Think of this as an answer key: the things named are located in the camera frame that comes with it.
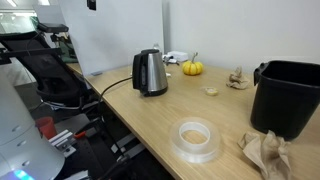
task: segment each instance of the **crumpled paper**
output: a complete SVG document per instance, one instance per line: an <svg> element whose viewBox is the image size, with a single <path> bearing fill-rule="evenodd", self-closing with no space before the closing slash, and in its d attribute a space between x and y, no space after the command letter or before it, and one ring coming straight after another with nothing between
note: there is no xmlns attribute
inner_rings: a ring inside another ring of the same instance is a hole
<svg viewBox="0 0 320 180"><path fill-rule="evenodd" d="M250 80L242 75L242 67L239 66L235 72L230 74L227 86L235 89L246 89L249 83Z"/></svg>
<svg viewBox="0 0 320 180"><path fill-rule="evenodd" d="M269 131L263 143L256 133L247 132L238 142L244 154L257 166L265 180L290 180L288 145L282 137Z"/></svg>

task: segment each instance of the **small pumpkin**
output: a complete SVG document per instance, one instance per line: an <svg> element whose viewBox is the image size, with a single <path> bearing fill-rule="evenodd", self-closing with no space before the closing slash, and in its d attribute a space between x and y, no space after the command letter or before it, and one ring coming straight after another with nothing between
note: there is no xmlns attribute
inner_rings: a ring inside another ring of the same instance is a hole
<svg viewBox="0 0 320 180"><path fill-rule="evenodd" d="M195 62L194 59L198 55L198 53L194 53L192 61L186 61L182 65L182 71L184 74L189 76L195 76L201 74L203 71L203 65L201 62Z"/></svg>

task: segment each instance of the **clear tape roll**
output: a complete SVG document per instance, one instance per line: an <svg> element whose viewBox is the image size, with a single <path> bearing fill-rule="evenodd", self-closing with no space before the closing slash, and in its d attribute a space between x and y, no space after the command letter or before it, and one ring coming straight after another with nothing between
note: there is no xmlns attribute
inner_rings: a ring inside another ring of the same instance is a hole
<svg viewBox="0 0 320 180"><path fill-rule="evenodd" d="M186 141L182 134L186 131L198 131L207 139L200 144ZM182 159L192 163L204 163L217 154L220 143L218 129L209 121L199 117L184 118L171 128L171 143L174 152Z"/></svg>

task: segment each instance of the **pumpkin stem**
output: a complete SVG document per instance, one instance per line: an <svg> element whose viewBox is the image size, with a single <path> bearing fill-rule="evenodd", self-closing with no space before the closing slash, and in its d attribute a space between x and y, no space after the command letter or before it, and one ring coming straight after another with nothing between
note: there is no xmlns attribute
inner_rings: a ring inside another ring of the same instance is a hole
<svg viewBox="0 0 320 180"><path fill-rule="evenodd" d="M193 57L192 57L192 63L194 63L194 59L196 58L196 56L198 56L198 52L193 53Z"/></svg>

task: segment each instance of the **blue light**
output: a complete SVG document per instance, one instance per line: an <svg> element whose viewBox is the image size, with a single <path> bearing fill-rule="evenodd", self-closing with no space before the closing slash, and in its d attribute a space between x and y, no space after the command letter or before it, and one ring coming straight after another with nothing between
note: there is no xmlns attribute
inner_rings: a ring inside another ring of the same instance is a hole
<svg viewBox="0 0 320 180"><path fill-rule="evenodd" d="M34 180L29 174L24 172L23 170L15 170L14 175L20 180Z"/></svg>

